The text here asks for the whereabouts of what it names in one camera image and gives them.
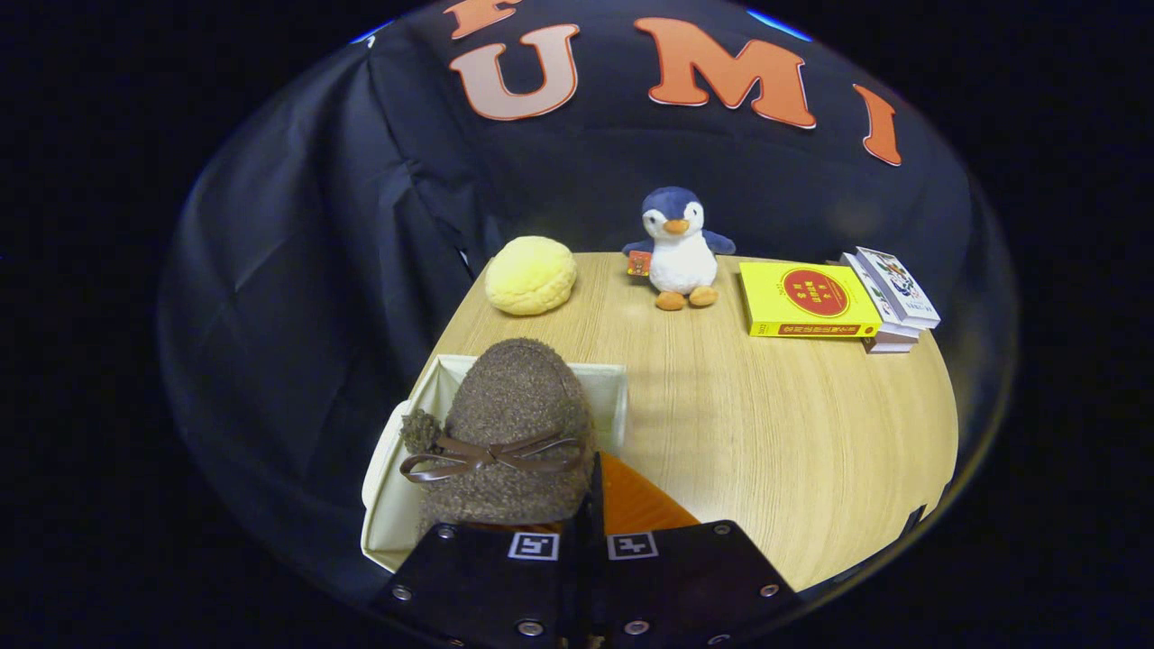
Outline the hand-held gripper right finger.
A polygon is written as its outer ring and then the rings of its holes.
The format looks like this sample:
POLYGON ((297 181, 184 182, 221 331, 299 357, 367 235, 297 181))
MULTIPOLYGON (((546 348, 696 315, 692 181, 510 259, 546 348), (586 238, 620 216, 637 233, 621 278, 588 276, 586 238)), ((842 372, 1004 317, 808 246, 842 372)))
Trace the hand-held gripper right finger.
POLYGON ((737 522, 694 523, 623 461, 599 461, 590 613, 605 648, 735 648, 803 607, 737 522))

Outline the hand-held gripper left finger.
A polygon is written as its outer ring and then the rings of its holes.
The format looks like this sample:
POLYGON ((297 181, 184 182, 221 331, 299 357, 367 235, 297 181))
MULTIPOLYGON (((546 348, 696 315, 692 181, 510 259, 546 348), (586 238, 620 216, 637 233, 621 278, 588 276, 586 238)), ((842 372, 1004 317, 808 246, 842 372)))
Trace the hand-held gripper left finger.
POLYGON ((375 596, 415 648, 585 648, 589 506, 560 534, 433 525, 375 596))

